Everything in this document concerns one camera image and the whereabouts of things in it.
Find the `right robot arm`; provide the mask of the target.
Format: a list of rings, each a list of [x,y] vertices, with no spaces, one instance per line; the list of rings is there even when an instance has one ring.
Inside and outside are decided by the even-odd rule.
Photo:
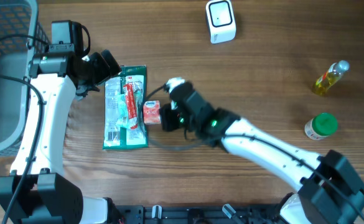
[[[364,182],[341,153],[330,150],[322,156],[279,140],[246,118],[215,109],[184,79],[170,79],[161,90],[171,100],[164,119],[173,129],[192,131],[199,143],[252,161],[294,189],[278,207],[283,222],[364,221]]]

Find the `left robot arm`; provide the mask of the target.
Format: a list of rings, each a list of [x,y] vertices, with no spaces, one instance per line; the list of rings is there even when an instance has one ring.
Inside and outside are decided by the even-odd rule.
[[[63,142],[74,98],[97,91],[121,72],[107,50],[91,53],[87,28],[52,23],[52,43],[29,62],[29,111],[9,175],[0,177],[3,222],[118,223],[112,199],[86,197],[63,175]]]

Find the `red toothpaste box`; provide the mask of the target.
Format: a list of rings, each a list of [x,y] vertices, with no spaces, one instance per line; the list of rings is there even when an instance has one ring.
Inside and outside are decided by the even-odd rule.
[[[123,86],[125,93],[126,105],[128,110],[128,128],[136,129],[138,127],[136,103],[134,100],[133,86],[127,83]]]

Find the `green lid jar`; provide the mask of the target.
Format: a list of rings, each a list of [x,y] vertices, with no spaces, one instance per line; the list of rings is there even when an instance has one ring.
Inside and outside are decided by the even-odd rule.
[[[321,113],[306,122],[304,132],[312,140],[321,140],[335,134],[338,129],[336,117],[330,113]]]

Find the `mint green plastic packet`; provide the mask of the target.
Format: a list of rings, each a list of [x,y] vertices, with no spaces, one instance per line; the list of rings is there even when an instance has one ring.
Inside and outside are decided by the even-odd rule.
[[[142,91],[136,90],[134,93],[134,102],[135,102],[135,110],[136,114],[138,113],[138,106],[142,100]],[[120,94],[115,96],[115,100],[117,102],[117,111],[118,117],[116,120],[116,125],[120,128],[126,129],[136,129],[138,127],[137,118],[129,118],[128,105],[126,103],[125,94]]]

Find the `yellow liquid Vim bottle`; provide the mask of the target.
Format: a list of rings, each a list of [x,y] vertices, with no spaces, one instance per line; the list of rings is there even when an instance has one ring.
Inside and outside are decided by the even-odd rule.
[[[350,69],[350,64],[346,60],[333,63],[330,68],[320,76],[312,87],[312,92],[316,95],[325,95],[331,86],[336,84]]]

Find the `green 3M product package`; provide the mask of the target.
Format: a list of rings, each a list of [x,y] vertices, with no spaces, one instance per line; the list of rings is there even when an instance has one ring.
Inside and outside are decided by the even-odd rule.
[[[131,83],[133,92],[142,91],[141,106],[147,92],[147,67],[145,65],[122,66],[121,73],[105,82],[105,128],[103,137],[103,149],[132,150],[148,147],[147,131],[142,121],[138,121],[136,129],[120,128],[116,125],[118,107],[116,95],[125,94],[123,86]]]

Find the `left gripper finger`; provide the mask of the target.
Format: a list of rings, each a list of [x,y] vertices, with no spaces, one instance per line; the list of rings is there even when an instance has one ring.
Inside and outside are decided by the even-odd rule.
[[[113,57],[111,52],[106,49],[101,52],[101,56],[103,57],[103,59],[105,60],[105,62],[108,65],[110,75],[112,77],[118,76],[119,73],[121,72],[121,67],[118,64],[118,62],[115,60],[115,58]]]
[[[75,93],[75,100],[79,101],[88,95],[89,91],[100,92],[100,89],[95,85],[80,85]]]

